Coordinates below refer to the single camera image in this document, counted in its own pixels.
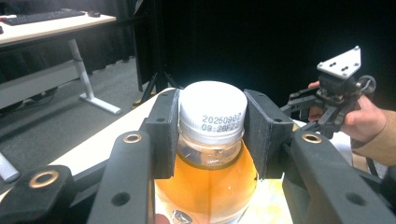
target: white desk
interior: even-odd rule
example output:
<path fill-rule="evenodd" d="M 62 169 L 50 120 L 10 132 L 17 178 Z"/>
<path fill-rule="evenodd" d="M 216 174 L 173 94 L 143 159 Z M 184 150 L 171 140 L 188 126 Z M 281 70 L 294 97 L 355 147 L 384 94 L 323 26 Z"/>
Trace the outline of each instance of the white desk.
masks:
<path fill-rule="evenodd" d="M 26 98 L 60 86 L 68 81 L 80 78 L 85 92 L 79 97 L 93 105 L 97 105 L 113 114 L 120 114 L 120 108 L 96 98 L 93 94 L 87 71 L 78 51 L 78 45 L 74 35 L 86 28 L 115 21 L 115 17 L 101 15 L 92 18 L 88 15 L 59 19 L 54 21 L 42 21 L 24 25 L 10 26 L 0 22 L 4 33 L 0 35 L 0 53 L 22 49 L 35 43 L 42 43 L 58 38 L 66 38 L 73 60 L 51 68 L 33 73 L 26 77 L 0 84 L 0 108 L 23 101 Z M 15 168 L 0 153 L 0 176 L 11 182 L 19 176 Z"/>

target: orange liquid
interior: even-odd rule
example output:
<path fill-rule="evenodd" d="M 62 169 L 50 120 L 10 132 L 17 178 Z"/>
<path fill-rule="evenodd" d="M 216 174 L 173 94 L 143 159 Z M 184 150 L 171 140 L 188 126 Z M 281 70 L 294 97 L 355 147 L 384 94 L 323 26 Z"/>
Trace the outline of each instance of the orange liquid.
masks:
<path fill-rule="evenodd" d="M 175 174 L 156 180 L 156 192 L 174 223 L 224 223 L 242 215 L 257 185 L 245 144 L 239 159 L 218 170 L 196 168 L 176 157 Z"/>

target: desk leg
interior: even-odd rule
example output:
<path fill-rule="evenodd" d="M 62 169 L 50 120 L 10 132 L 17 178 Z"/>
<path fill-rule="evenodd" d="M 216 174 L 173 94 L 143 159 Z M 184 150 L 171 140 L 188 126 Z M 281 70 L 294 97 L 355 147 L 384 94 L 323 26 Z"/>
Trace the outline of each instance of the desk leg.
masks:
<path fill-rule="evenodd" d="M 78 46 L 75 39 L 69 40 L 69 47 L 72 51 L 74 61 L 76 62 L 76 68 L 78 70 L 79 78 L 84 85 L 85 93 L 82 93 L 79 97 L 93 105 L 97 105 L 113 114 L 120 114 L 121 109 L 106 103 L 105 101 L 95 98 L 93 95 L 90 80 L 88 79 L 87 71 L 85 70 L 84 62 L 82 61 L 81 55 L 79 54 Z"/>
<path fill-rule="evenodd" d="M 20 177 L 20 173 L 15 169 L 15 167 L 0 153 L 0 176 L 7 183 L 11 183 Z"/>

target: black backdrop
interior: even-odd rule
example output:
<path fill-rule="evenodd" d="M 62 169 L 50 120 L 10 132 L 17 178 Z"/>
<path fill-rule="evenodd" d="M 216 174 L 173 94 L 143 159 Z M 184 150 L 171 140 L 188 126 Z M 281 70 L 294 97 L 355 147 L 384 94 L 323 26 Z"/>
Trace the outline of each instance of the black backdrop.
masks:
<path fill-rule="evenodd" d="M 317 80 L 316 66 L 361 47 L 357 77 L 377 80 L 375 102 L 396 109 L 394 1 L 163 1 L 167 70 L 178 84 L 212 79 L 284 105 Z"/>

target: plastic bottle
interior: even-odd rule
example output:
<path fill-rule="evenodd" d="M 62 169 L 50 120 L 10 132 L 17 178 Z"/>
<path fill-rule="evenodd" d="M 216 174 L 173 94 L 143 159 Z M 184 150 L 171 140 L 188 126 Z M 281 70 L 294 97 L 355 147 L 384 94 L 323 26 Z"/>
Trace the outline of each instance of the plastic bottle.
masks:
<path fill-rule="evenodd" d="M 175 173 L 156 180 L 156 192 L 173 223 L 236 221 L 258 179 L 242 141 L 247 98 L 229 84 L 202 81 L 179 102 Z"/>

